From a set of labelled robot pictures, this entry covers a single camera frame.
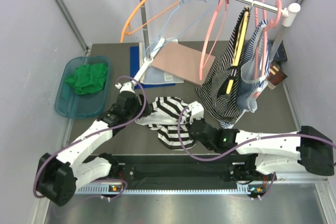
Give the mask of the black white striped tank top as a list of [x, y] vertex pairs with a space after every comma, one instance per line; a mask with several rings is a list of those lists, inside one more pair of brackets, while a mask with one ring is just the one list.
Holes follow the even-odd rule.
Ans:
[[137, 119], [136, 124], [156, 131], [158, 140], [171, 150], [195, 146], [196, 142], [188, 133], [190, 115], [182, 112], [187, 103], [177, 97], [156, 97], [151, 106], [151, 114]]

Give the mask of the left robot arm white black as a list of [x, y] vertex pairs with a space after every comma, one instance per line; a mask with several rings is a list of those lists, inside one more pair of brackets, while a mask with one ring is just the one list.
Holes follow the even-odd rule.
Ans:
[[144, 94], [122, 91], [116, 103], [101, 113], [71, 144], [54, 154], [45, 153], [39, 159], [33, 185], [34, 196], [46, 197], [61, 207], [70, 201], [77, 189], [99, 178], [116, 179], [119, 168], [111, 155], [101, 154], [87, 163], [85, 160], [127, 125], [151, 111]]

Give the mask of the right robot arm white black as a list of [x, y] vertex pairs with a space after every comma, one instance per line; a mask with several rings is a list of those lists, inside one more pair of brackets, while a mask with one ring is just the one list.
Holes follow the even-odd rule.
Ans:
[[311, 126], [298, 132], [269, 134], [238, 129], [216, 129], [204, 120], [194, 121], [191, 139], [208, 150], [229, 155], [246, 155], [245, 174], [252, 180], [274, 172], [307, 171], [319, 176], [334, 175], [331, 139]]

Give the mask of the orange plastic hanger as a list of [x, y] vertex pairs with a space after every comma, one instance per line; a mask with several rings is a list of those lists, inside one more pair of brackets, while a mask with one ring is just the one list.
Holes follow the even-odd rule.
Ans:
[[164, 13], [166, 13], [168, 10], [172, 9], [173, 7], [177, 6], [177, 4], [179, 4], [181, 2], [181, 0], [176, 1], [174, 4], [170, 5], [169, 7], [167, 7], [166, 9], [164, 9], [163, 11], [161, 11], [160, 13], [158, 13], [156, 16], [154, 16], [151, 19], [147, 20], [144, 24], [142, 24], [138, 28], [132, 29], [131, 22], [132, 22], [133, 18], [135, 17], [135, 15], [137, 14], [137, 12], [141, 10], [141, 7], [146, 4], [147, 1], [148, 0], [141, 0], [138, 3], [138, 5], [135, 7], [135, 9], [132, 11], [132, 13], [130, 14], [130, 16], [128, 17], [128, 19], [125, 22], [125, 24], [124, 24], [124, 26], [122, 28], [122, 31], [121, 31], [120, 43], [124, 42], [124, 39], [125, 39], [126, 36], [133, 35], [135, 32], [137, 32], [138, 30], [142, 29], [144, 26], [148, 25], [149, 23], [153, 22], [155, 19], [157, 19], [158, 17], [160, 17], [161, 15], [163, 15]]

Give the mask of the pink hanger far right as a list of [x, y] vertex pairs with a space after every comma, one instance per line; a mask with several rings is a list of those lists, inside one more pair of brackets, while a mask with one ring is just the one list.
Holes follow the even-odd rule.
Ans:
[[276, 28], [282, 16], [282, 0], [276, 0], [275, 6], [277, 8], [277, 15], [275, 19], [271, 18], [270, 21], [268, 22], [267, 24], [268, 29]]

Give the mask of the green cloth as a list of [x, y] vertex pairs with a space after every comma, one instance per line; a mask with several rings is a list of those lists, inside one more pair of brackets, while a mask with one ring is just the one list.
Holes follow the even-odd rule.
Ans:
[[77, 95], [93, 94], [103, 90], [107, 73], [108, 67], [105, 63], [80, 65], [65, 79], [65, 83]]

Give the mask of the blue mat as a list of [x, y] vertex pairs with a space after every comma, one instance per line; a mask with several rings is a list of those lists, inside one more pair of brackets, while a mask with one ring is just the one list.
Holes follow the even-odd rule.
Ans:
[[[135, 77], [140, 69], [139, 46], [130, 47], [130, 76]], [[144, 89], [174, 86], [174, 83], [168, 84], [142, 84]]]

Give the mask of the thin striped black white garment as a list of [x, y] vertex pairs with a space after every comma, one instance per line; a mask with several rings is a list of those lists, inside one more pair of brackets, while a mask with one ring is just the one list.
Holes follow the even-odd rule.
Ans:
[[238, 36], [243, 24], [247, 25], [249, 19], [250, 9], [246, 6], [238, 16], [225, 51], [211, 67], [205, 82], [195, 88], [203, 107], [224, 129], [232, 127], [241, 114], [236, 101], [243, 56], [240, 57], [237, 66], [233, 65], [233, 60]]

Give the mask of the teal plastic bin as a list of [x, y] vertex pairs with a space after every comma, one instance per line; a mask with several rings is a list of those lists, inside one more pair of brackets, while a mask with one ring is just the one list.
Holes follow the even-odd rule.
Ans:
[[[72, 87], [65, 83], [65, 79], [74, 73], [80, 65], [105, 63], [108, 67], [107, 79], [103, 90], [86, 95], [77, 95]], [[77, 57], [70, 60], [64, 69], [61, 83], [55, 101], [56, 112], [66, 118], [81, 119], [99, 115], [105, 107], [109, 81], [111, 75], [111, 62], [105, 56]]]

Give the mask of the pink brown board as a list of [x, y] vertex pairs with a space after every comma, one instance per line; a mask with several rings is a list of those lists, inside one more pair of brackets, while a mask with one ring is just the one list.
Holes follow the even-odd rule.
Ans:
[[200, 86], [204, 83], [215, 59], [215, 56], [209, 57], [203, 69], [202, 78], [200, 78], [201, 52], [176, 42], [170, 42], [157, 53], [152, 66]]

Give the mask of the brown wooden box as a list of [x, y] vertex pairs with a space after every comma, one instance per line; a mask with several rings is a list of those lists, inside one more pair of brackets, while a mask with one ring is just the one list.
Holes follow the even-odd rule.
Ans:
[[287, 79], [287, 75], [282, 71], [280, 65], [276, 62], [272, 62], [267, 77], [268, 88], [273, 90], [278, 87], [284, 80]]

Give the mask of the blue white striped garment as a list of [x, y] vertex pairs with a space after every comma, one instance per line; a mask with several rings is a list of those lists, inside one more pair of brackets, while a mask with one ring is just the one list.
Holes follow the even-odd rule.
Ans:
[[264, 39], [267, 24], [266, 19], [259, 22], [252, 37], [243, 46], [243, 65], [240, 69], [236, 103], [241, 110], [252, 113], [258, 108], [256, 99], [262, 92], [270, 70], [268, 40]]

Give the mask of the dark blue book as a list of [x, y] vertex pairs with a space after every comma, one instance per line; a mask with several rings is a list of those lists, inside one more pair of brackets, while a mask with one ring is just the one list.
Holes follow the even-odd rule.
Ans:
[[278, 47], [276, 53], [273, 56], [271, 56], [272, 54], [271, 50], [272, 50], [273, 43], [274, 43], [273, 40], [268, 41], [268, 56], [269, 56], [270, 61], [287, 62], [288, 57], [287, 57], [287, 53], [286, 53], [283, 42], [280, 43], [280, 46]]

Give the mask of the clothes rack metal white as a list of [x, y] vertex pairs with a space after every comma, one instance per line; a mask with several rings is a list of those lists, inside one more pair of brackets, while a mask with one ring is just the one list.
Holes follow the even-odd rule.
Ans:
[[[138, 6], [134, 9], [129, 19], [127, 20], [123, 28], [122, 35], [121, 35], [121, 41], [123, 41], [125, 36], [132, 35], [134, 32], [138, 31], [139, 29], [143, 30], [144, 42], [140, 43], [139, 45], [140, 46], [143, 45], [144, 47], [139, 48], [139, 60], [138, 60], [139, 67], [136, 69], [137, 72], [134, 76], [135, 80], [137, 80], [140, 83], [142, 82], [142, 79], [145, 77], [145, 74], [148, 72], [148, 69], [151, 67], [152, 61], [154, 60], [156, 54], [159, 52], [159, 49], [163, 47], [167, 42], [169, 42], [168, 40], [164, 38], [159, 38], [159, 40], [156, 40], [153, 42], [155, 45], [153, 50], [147, 51], [148, 49], [150, 49], [150, 45], [151, 45], [149, 43], [148, 23], [152, 22], [157, 17], [153, 17], [150, 20], [146, 19], [146, 10], [145, 10], [146, 1], [147, 0], [140, 0]], [[235, 1], [249, 4], [256, 8], [261, 8], [265, 11], [270, 11], [273, 13], [276, 13], [278, 11], [277, 7], [265, 4], [263, 0], [235, 0]], [[283, 8], [281, 10], [281, 16], [283, 18], [283, 21], [282, 21], [281, 29], [278, 32], [275, 40], [273, 41], [271, 53], [270, 53], [271, 56], [274, 57], [276, 53], [278, 52], [278, 48], [280, 47], [283, 41], [285, 32], [292, 25], [296, 15], [300, 12], [300, 10], [301, 10], [301, 5], [299, 3], [292, 3], [288, 7]], [[132, 30], [130, 27], [130, 22], [131, 22], [131, 19], [134, 17], [134, 15], [138, 11], [141, 12], [142, 25], [138, 27], [137, 29]]]

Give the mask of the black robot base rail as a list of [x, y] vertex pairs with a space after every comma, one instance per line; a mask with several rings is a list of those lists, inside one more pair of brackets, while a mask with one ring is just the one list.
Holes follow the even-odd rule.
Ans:
[[112, 161], [111, 175], [132, 179], [147, 177], [218, 177], [225, 182], [267, 180], [272, 175], [256, 171], [255, 155], [227, 155], [210, 162], [198, 161], [187, 154], [117, 155], [103, 153]]

